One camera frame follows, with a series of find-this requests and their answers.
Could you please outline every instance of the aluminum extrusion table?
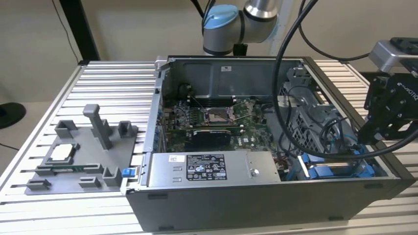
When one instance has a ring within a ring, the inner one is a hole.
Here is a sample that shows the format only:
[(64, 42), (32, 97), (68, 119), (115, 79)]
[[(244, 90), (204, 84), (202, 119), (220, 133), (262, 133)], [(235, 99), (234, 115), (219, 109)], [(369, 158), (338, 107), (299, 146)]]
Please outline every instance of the aluminum extrusion table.
[[(349, 64), (315, 61), (362, 116), (369, 82)], [(79, 66), (0, 177), (0, 233), (7, 234), (144, 234), (128, 201), (120, 192), (57, 195), (24, 194), (33, 169), (56, 137), (59, 120), (88, 125), (83, 107), (100, 105), (110, 124), (130, 120), (139, 126), (131, 165), (142, 163), (144, 131), (155, 82), (154, 62), (91, 62)], [(418, 178), (418, 143), (395, 155)], [(418, 234), (418, 183), (394, 199), (374, 202), (350, 221), (262, 228), (195, 231), (190, 235), (256, 234)]]

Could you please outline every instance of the circuit board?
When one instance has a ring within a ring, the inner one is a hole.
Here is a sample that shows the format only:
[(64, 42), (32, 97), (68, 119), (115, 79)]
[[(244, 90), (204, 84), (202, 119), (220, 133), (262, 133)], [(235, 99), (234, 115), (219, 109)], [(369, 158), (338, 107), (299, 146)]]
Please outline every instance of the circuit board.
[(262, 105), (250, 98), (236, 99), (230, 107), (174, 103), (164, 108), (164, 131), (167, 152), (247, 149), (276, 154)]

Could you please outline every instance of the blue latch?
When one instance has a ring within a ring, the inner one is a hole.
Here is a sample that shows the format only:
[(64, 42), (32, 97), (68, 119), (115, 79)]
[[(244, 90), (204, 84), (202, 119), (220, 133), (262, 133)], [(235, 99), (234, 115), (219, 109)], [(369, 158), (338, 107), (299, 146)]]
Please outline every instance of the blue latch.
[(122, 177), (123, 178), (132, 178), (135, 177), (136, 169), (135, 168), (126, 168), (122, 171)]

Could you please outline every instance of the blue clip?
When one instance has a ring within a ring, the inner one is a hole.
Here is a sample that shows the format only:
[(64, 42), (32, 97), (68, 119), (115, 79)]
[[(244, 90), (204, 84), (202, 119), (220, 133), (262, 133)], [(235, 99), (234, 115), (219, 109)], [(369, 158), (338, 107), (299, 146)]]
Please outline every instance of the blue clip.
[(370, 178), (370, 177), (374, 177), (374, 169), (373, 169), (371, 165), (367, 165), (367, 166), (365, 167), (363, 171), (362, 171), (359, 174), (357, 174), (357, 176), (358, 176), (359, 178)]
[(135, 177), (136, 169), (135, 168), (126, 168), (122, 171), (122, 177), (123, 178), (132, 178)]

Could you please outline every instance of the power supply label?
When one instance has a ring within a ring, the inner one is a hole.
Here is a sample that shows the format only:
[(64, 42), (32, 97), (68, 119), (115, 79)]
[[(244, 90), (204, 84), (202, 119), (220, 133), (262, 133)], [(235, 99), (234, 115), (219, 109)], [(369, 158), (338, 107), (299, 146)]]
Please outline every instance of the power supply label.
[(186, 166), (188, 181), (227, 179), (223, 154), (187, 155)]

